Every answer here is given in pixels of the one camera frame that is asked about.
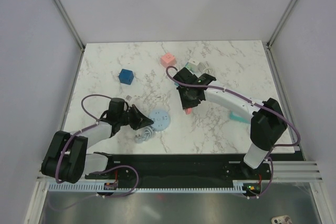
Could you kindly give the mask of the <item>pink plug adapter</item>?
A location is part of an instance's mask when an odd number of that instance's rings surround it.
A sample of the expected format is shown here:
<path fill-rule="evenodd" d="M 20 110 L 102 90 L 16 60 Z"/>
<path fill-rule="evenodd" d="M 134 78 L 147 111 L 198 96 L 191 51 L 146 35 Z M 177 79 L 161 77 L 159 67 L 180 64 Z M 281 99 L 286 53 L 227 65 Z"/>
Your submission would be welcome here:
<path fill-rule="evenodd" d="M 192 113 L 192 108 L 187 108 L 184 110 L 185 114 L 189 115 Z"/>

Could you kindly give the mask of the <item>green cube plug adapter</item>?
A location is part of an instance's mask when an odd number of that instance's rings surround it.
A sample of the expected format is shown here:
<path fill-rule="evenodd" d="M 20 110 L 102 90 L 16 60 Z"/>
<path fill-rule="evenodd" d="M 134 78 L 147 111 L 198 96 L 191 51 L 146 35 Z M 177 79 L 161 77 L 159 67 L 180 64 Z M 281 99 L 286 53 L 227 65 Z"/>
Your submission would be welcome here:
<path fill-rule="evenodd" d="M 191 67 L 191 65 L 190 65 L 189 63 L 187 63 L 187 64 L 185 65 L 185 68 L 188 69 L 189 71 L 192 70 L 192 67 Z"/>

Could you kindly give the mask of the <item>pink cube socket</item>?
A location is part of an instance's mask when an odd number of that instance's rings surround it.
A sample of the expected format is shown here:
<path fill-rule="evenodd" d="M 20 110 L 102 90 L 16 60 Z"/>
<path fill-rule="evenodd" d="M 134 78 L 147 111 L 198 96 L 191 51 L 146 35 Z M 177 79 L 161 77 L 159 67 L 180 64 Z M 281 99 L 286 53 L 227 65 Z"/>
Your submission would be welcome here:
<path fill-rule="evenodd" d="M 176 58 L 171 53 L 166 53 L 160 58 L 161 65 L 166 68 L 176 65 Z"/>

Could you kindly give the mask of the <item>blue cube socket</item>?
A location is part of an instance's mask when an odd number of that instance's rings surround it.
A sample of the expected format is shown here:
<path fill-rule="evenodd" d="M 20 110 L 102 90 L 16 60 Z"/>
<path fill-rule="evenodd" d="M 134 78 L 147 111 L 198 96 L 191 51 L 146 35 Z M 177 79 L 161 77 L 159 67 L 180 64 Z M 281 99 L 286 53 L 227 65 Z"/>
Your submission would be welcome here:
<path fill-rule="evenodd" d="M 128 69 L 121 69 L 119 75 L 118 75 L 120 83 L 131 85 L 133 79 L 134 79 L 134 73 L 131 70 Z"/>

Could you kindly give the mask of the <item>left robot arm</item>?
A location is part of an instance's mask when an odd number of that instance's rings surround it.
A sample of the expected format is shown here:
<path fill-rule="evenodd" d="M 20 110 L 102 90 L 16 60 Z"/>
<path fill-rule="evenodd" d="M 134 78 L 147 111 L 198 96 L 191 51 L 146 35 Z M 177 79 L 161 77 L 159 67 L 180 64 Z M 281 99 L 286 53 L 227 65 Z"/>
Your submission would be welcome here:
<path fill-rule="evenodd" d="M 109 98 L 108 109 L 94 124 L 75 132 L 57 131 L 41 164 L 43 175 L 57 183 L 76 183 L 88 164 L 87 149 L 102 140 L 115 136 L 123 126 L 139 130 L 154 122 L 133 104 L 122 98 Z"/>

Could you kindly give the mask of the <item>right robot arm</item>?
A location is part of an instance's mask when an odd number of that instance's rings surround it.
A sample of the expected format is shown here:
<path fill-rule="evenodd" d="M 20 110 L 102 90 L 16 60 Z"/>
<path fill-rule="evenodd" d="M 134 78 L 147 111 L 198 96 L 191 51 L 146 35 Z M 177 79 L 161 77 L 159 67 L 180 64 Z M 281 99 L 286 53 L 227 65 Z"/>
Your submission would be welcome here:
<path fill-rule="evenodd" d="M 183 109 L 198 106 L 202 101 L 220 105 L 250 123 L 251 145 L 240 166 L 241 174 L 248 179 L 259 173 L 260 164 L 269 156 L 275 143 L 287 130 L 281 107 L 273 98 L 255 100 L 238 92 L 228 90 L 210 74 L 199 77 L 187 68 L 169 76 L 178 84 Z"/>

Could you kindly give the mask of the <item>light blue round socket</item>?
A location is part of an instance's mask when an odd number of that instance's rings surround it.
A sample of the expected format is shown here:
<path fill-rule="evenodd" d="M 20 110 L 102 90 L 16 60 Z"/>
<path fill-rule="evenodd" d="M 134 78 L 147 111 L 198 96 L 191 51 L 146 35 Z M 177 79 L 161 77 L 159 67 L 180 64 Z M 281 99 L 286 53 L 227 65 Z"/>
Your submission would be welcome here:
<path fill-rule="evenodd" d="M 152 110 L 149 114 L 149 118 L 153 121 L 151 128 L 156 132 L 164 131 L 171 122 L 169 114 L 161 109 Z"/>

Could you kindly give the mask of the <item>white cube socket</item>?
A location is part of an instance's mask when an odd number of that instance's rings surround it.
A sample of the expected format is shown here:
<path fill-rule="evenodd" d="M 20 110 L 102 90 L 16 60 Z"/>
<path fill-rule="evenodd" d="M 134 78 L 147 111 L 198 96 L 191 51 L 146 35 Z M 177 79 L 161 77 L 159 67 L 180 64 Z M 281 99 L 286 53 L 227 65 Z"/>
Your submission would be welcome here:
<path fill-rule="evenodd" d="M 192 67 L 191 72 L 193 73 L 201 72 L 201 63 L 198 60 L 191 58 L 188 60 L 187 63 L 189 63 Z"/>

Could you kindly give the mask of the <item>teal wedge-shaped socket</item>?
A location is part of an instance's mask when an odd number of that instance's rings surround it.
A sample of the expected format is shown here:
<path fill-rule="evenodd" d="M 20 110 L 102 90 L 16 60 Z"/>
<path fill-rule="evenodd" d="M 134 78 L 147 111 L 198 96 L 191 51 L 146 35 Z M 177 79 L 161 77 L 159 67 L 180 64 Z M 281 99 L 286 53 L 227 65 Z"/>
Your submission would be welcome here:
<path fill-rule="evenodd" d="M 250 124 L 250 120 L 247 120 L 247 119 L 239 116 L 238 114 L 234 113 L 233 111 L 230 111 L 229 118 L 233 121 Z"/>

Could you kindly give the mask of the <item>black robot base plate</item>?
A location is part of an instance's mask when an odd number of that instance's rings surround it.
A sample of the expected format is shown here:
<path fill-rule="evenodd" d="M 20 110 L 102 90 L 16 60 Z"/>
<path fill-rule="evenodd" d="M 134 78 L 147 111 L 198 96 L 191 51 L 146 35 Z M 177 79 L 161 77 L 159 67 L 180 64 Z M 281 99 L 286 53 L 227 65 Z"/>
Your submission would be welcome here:
<path fill-rule="evenodd" d="M 149 186 L 229 186 L 235 180 L 269 180 L 269 164 L 252 169 L 242 154 L 120 154 L 109 155 L 104 174 L 86 179 L 117 179 L 118 184 Z"/>

